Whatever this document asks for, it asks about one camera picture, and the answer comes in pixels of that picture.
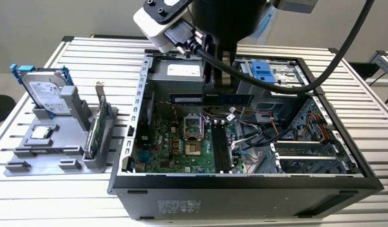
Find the case label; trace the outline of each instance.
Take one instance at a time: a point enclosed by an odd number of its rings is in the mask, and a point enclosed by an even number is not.
[[[200,65],[169,65],[168,76],[200,77],[201,76]]]
[[[164,214],[199,213],[201,200],[158,200],[160,212]]]

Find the screw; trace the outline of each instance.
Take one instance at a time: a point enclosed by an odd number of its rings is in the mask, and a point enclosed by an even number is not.
[[[160,8],[160,9],[158,9],[158,13],[160,13],[162,16],[165,16],[165,15],[168,14],[164,8]]]

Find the sticker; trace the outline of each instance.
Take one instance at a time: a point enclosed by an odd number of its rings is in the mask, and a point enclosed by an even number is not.
[[[201,200],[158,200],[162,214],[196,214],[200,212]]]
[[[236,110],[237,110],[237,108],[235,108],[235,107],[231,107],[231,108],[229,108],[229,111],[231,111],[232,113],[235,113]]]
[[[200,65],[169,65],[168,76],[200,77],[201,76]]]
[[[51,82],[30,82],[30,86],[46,110],[54,114],[70,114],[69,106],[61,98],[61,90],[57,84]]]
[[[229,121],[232,121],[235,118],[236,118],[236,115],[235,115],[233,113],[227,117],[227,119],[228,119]]]
[[[203,98],[176,98],[174,101],[177,103],[200,103]]]
[[[165,4],[169,6],[174,6],[178,2],[180,0],[165,0]]]

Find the connector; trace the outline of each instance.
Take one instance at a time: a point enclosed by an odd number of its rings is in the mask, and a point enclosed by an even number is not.
[[[181,19],[174,26],[165,31],[166,37],[177,47],[185,48],[188,41],[196,37],[196,28]]]

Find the metal frame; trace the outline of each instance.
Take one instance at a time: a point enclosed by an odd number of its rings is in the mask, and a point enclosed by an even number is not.
[[[375,63],[382,70],[388,74],[388,52],[386,51],[376,51],[372,55],[368,63]],[[375,79],[368,79],[367,83],[374,82]],[[376,86],[387,86],[388,87],[388,79],[379,79],[376,82]]]
[[[108,195],[105,190],[113,159],[117,155],[114,151],[125,151],[125,147],[122,149],[124,137],[130,125],[130,116],[126,114],[133,111],[129,103],[134,102],[132,96],[137,91],[144,51],[154,47],[146,40],[76,38],[64,55],[60,55],[64,46],[65,43],[60,45],[46,67],[57,67],[53,61],[60,58],[58,65],[66,64],[70,67],[76,84],[84,85],[80,89],[82,98],[88,100],[92,100],[90,94],[96,94],[93,82],[96,83],[98,79],[104,81],[110,102],[114,101],[113,103],[121,110],[114,128],[109,167],[106,172],[98,175],[22,178],[7,178],[3,175],[2,163],[13,157],[10,149],[22,139],[17,137],[22,135],[23,128],[29,127],[25,124],[34,119],[34,116],[29,114],[33,108],[31,101],[25,95],[0,128],[0,220],[7,220],[0,222],[11,226],[51,226],[55,223],[70,226],[109,223],[133,226],[138,223],[129,219],[122,204],[117,202],[114,196]],[[323,48],[256,45],[241,45],[240,52],[260,56],[300,57],[305,60],[316,77],[335,56]],[[363,82],[358,79],[358,74],[348,68],[343,61],[322,87],[386,190],[323,220],[277,220],[276,226],[320,224],[323,227],[388,227],[388,111],[380,100],[374,101],[376,99],[374,91],[362,86]],[[31,185],[45,190],[37,194]],[[58,206],[47,212],[47,204],[58,204]],[[272,224],[265,221],[271,220],[174,220],[172,225],[265,226]]]

